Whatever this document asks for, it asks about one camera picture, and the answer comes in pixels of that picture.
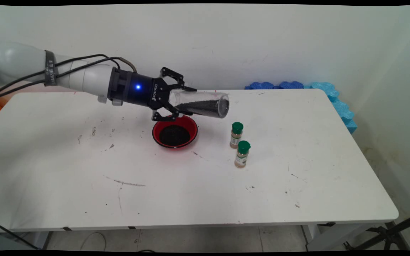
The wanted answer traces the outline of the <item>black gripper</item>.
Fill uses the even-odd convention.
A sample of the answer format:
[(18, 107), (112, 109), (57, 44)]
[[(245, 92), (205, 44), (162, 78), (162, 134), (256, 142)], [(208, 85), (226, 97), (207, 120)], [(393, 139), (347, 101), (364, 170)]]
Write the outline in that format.
[[(112, 101), (114, 106), (130, 103), (151, 108), (152, 121), (155, 122), (175, 122), (184, 115), (193, 115), (192, 112), (182, 110), (169, 103), (164, 105), (162, 102), (169, 102), (169, 90), (181, 89), (187, 92), (197, 92), (197, 89), (186, 86), (183, 76), (169, 68), (161, 68), (160, 75), (161, 78), (170, 77), (176, 83), (167, 85), (161, 78), (151, 78), (131, 71), (112, 68), (107, 98)], [(167, 109), (171, 115), (162, 116), (158, 112), (159, 108)]]

